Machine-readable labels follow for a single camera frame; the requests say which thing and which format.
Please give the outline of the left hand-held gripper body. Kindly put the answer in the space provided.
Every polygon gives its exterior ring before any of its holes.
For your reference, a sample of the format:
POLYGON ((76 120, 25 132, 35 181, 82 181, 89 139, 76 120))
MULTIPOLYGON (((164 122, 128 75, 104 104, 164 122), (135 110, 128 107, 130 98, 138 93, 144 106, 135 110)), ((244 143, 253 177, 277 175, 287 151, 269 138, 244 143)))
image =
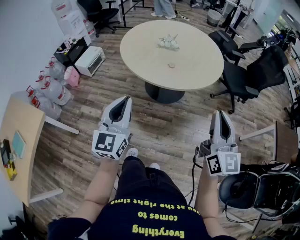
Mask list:
POLYGON ((92 154, 98 158, 119 160, 129 144, 131 132, 129 122, 118 125, 116 122, 100 121, 93 132, 92 154))

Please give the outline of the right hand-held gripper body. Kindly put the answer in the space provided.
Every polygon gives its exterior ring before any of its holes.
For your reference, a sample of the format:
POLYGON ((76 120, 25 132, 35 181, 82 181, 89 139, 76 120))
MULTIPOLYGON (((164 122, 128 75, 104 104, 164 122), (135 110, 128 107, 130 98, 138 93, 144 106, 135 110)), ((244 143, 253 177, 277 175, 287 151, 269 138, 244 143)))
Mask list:
POLYGON ((226 176, 240 172, 241 154, 234 137, 202 142, 200 156, 204 158, 202 169, 209 176, 226 176))

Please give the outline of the person's right forearm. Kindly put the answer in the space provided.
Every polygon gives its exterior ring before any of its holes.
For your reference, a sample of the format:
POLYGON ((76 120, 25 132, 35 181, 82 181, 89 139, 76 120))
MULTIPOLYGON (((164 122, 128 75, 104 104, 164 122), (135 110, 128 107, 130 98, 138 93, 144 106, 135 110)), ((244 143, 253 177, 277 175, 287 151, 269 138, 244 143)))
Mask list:
POLYGON ((194 208, 203 219, 217 219, 219 215, 218 176, 210 176, 206 162, 203 164, 194 208))

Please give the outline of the person's left forearm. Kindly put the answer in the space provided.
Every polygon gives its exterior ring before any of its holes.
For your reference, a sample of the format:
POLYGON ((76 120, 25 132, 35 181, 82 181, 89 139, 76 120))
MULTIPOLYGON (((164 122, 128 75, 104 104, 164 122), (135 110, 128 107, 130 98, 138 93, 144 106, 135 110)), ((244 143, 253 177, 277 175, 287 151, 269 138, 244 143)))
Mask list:
POLYGON ((101 161, 99 169, 91 181, 80 207, 72 214, 72 218, 83 218, 94 223, 101 210, 109 202, 119 162, 111 159, 101 161))

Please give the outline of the black open equipment case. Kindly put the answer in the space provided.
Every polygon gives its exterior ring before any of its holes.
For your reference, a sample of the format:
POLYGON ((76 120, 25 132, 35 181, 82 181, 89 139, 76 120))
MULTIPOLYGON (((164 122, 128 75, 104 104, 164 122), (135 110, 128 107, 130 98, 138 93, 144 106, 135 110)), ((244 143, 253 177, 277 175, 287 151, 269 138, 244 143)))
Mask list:
POLYGON ((240 173, 222 180, 219 197, 226 208, 253 208, 267 221, 283 219, 300 206, 300 166, 242 164, 240 173))

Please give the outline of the black round table base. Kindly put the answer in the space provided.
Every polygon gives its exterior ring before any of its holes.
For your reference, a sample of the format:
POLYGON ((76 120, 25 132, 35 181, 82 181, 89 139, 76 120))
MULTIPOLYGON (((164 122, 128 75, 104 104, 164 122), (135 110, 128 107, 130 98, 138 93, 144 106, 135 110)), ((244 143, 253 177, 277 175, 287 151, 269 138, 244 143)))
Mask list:
POLYGON ((162 104, 175 103, 185 94, 185 91, 169 90, 148 82, 145 82, 145 90, 152 99, 162 104))

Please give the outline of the pink bag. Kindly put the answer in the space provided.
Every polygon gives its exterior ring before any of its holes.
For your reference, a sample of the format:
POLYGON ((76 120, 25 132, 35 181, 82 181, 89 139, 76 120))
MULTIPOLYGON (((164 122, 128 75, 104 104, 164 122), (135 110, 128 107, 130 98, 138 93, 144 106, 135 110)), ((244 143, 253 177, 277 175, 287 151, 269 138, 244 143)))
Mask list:
POLYGON ((64 80, 71 87, 77 87, 79 85, 80 74, 73 66, 67 67, 64 73, 64 80))

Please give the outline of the black mesh office chair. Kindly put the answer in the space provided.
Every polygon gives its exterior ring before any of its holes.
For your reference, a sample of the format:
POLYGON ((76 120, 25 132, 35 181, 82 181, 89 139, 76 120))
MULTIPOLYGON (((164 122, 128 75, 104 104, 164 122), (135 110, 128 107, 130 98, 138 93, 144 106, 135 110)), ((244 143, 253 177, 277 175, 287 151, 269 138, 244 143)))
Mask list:
POLYGON ((232 109, 228 113, 233 114, 234 97, 245 103, 249 99, 257 98, 262 90, 285 83, 284 68, 288 64, 288 58, 278 45, 263 50, 260 57, 246 68, 226 61, 220 81, 227 89, 218 94, 210 94, 210 97, 229 93, 232 109))

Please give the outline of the person's black trousers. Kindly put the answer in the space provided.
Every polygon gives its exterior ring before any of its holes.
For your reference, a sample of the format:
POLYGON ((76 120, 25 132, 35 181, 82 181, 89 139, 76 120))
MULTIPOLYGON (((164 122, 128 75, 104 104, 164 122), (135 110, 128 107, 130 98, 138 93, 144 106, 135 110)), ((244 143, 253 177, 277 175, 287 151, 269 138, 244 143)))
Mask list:
POLYGON ((116 199, 137 197, 160 203, 186 205, 187 201, 171 178, 155 168, 146 167, 137 157, 125 158, 116 199))

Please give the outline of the clear plastic water jug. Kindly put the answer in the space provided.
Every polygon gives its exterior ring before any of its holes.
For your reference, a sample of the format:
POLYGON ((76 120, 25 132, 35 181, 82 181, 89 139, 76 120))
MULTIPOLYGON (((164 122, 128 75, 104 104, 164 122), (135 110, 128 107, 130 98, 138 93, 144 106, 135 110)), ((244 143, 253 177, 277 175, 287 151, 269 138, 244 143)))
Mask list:
POLYGON ((61 107, 55 104, 53 101, 48 99, 43 93, 39 92, 37 89, 33 89, 29 86, 26 89, 28 93, 29 103, 35 108, 43 111, 46 116, 52 119, 59 119, 61 114, 61 107))
POLYGON ((56 19, 59 20, 73 11, 71 0, 52 0, 51 10, 56 19))
POLYGON ((48 65, 45 68, 48 69, 49 75, 55 80, 60 82, 64 80, 66 67, 54 56, 51 57, 51 60, 48 62, 48 65))
POLYGON ((58 105, 65 105, 71 99, 71 92, 60 82, 51 77, 51 84, 46 89, 40 89, 41 92, 51 101, 58 105))
POLYGON ((91 40, 94 40, 96 38, 96 30, 94 28, 93 23, 90 22, 88 19, 85 19, 83 22, 84 22, 84 25, 86 27, 89 37, 91 38, 91 40))
POLYGON ((36 80, 36 83, 39 84, 40 89, 46 89, 51 84, 51 77, 49 75, 45 74, 45 71, 42 70, 39 72, 38 79, 36 80))

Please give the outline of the white toaster oven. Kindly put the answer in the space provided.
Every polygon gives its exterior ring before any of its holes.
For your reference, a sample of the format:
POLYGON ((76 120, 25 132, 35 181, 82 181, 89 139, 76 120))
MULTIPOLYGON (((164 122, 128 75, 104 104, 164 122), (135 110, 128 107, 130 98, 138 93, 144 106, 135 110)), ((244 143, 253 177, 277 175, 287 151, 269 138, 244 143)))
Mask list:
POLYGON ((89 46, 76 61, 75 67, 80 74, 92 77, 104 60, 105 54, 101 47, 89 46))

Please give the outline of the dark wooden desk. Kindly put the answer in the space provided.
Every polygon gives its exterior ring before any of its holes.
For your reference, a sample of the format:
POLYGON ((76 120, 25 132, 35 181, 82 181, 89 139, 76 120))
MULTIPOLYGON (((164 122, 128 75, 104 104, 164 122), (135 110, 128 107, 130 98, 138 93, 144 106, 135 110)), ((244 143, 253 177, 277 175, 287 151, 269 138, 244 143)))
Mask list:
POLYGON ((298 134, 283 123, 276 121, 274 124, 268 127, 240 136, 239 140, 242 141, 264 134, 273 135, 273 142, 266 143, 264 145, 265 148, 273 147, 271 159, 272 162, 280 162, 286 164, 296 163, 297 155, 299 152, 298 134))

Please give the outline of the black box appliance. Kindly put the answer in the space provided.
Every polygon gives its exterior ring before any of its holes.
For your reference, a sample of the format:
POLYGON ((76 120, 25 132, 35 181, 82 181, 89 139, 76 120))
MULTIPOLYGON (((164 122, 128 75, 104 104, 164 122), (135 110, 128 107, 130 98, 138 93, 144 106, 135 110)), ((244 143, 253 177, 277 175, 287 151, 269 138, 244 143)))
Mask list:
POLYGON ((75 63, 87 49, 88 46, 85 42, 84 37, 82 37, 77 41, 76 44, 71 44, 71 48, 67 52, 56 51, 53 55, 65 67, 75 67, 75 63))

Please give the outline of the tray of small items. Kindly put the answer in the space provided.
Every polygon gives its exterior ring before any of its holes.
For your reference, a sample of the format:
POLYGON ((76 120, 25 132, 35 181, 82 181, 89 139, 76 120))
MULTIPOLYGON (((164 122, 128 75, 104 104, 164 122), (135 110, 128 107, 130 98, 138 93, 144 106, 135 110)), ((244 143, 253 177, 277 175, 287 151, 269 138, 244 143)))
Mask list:
POLYGON ((62 53, 62 54, 66 54, 68 53, 69 49, 71 48, 70 44, 65 44, 62 43, 56 50, 56 53, 62 53))

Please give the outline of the white plastic bag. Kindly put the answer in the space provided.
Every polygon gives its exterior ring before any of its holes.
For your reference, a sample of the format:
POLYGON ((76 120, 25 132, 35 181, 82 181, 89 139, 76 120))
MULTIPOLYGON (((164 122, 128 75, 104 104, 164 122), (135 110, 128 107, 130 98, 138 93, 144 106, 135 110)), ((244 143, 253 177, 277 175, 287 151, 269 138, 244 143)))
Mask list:
POLYGON ((66 48, 71 48, 72 44, 76 44, 78 39, 76 37, 66 35, 63 40, 63 44, 65 45, 66 48))

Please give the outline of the white artificial flower bouquet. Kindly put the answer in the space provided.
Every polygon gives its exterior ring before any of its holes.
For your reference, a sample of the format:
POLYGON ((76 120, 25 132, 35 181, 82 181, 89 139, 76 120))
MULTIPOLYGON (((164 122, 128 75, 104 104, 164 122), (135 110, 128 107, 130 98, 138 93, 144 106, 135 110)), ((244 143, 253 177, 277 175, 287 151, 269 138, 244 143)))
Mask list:
POLYGON ((166 37, 159 38, 157 43, 158 47, 174 51, 179 50, 180 47, 176 41, 177 36, 177 34, 175 36, 168 34, 166 37))

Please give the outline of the light wooden desk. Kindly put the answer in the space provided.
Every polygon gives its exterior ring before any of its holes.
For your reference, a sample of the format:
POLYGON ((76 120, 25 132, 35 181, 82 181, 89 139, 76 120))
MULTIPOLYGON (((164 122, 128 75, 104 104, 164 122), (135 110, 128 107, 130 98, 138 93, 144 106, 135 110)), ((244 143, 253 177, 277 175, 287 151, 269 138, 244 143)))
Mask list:
POLYGON ((12 147, 12 140, 15 132, 19 132, 26 143, 24 156, 17 159, 15 163, 16 177, 9 180, 7 168, 3 166, 0 155, 0 173, 2 173, 14 194, 26 206, 46 198, 63 193, 62 188, 31 196, 31 180, 33 163, 35 159, 38 141, 45 123, 52 124, 58 128, 79 134, 79 130, 65 125, 45 115, 45 113, 17 98, 11 97, 8 101, 2 124, 0 127, 0 140, 9 140, 12 147))

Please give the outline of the teal notebook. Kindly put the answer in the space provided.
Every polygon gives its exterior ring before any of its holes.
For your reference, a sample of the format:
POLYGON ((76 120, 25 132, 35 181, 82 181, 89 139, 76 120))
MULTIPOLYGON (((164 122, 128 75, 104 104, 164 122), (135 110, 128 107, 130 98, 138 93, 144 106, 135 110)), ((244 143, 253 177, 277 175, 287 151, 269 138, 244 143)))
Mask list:
POLYGON ((26 143, 18 131, 15 131, 12 147, 16 156, 22 159, 25 153, 26 143))

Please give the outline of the person's navy printed t-shirt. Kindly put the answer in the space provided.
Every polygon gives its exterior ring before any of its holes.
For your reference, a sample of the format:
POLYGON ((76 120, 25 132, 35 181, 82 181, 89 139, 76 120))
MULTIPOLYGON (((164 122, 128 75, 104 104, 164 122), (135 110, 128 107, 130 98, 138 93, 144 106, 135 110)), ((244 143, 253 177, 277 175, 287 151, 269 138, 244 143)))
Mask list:
POLYGON ((187 205, 139 198, 110 201, 94 223, 68 217, 48 225, 48 240, 236 240, 209 236, 199 212, 187 205))

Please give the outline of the whiteboard on black stand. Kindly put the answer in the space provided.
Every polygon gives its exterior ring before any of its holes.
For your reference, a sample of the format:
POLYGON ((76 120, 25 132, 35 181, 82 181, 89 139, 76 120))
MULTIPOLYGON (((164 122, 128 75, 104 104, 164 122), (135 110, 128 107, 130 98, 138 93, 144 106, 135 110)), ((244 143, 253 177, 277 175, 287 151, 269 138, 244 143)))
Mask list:
POLYGON ((116 26, 116 28, 119 29, 132 29, 133 27, 129 27, 127 26, 127 22, 126 22, 126 14, 129 13, 131 10, 136 9, 136 8, 147 8, 147 9, 151 9, 154 10, 154 7, 150 7, 150 6, 145 6, 145 0, 119 0, 120 1, 120 7, 121 7, 121 22, 123 23, 123 26, 120 26, 120 24, 118 23, 118 25, 116 26), (129 9, 127 11, 125 11, 124 9, 124 2, 125 1, 129 1, 129 9))

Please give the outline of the yellow small object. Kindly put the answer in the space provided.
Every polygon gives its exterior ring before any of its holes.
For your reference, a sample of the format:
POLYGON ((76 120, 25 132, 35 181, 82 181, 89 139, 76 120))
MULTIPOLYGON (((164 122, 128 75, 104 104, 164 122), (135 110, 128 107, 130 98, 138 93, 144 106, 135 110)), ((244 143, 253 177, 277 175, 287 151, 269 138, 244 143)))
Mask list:
POLYGON ((17 171, 15 168, 14 162, 9 161, 7 163, 6 170, 7 170, 7 175, 8 175, 9 180, 13 181, 15 179, 15 177, 17 176, 17 171))

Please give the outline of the black handheld device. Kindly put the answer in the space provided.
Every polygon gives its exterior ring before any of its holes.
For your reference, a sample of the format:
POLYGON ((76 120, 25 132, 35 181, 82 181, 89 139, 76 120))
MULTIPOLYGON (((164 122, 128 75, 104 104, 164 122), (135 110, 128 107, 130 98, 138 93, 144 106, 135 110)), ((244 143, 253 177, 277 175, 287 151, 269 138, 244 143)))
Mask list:
POLYGON ((10 161, 11 149, 9 140, 4 139, 2 142, 0 142, 0 154, 4 168, 12 168, 10 161))

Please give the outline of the mesh waste bin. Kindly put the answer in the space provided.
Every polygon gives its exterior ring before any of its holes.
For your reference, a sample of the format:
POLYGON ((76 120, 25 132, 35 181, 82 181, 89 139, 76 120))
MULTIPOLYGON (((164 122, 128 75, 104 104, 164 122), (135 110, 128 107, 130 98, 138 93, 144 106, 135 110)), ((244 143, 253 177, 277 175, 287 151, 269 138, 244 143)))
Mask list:
POLYGON ((213 27, 217 27, 222 14, 216 10, 210 9, 207 14, 207 24, 213 27))

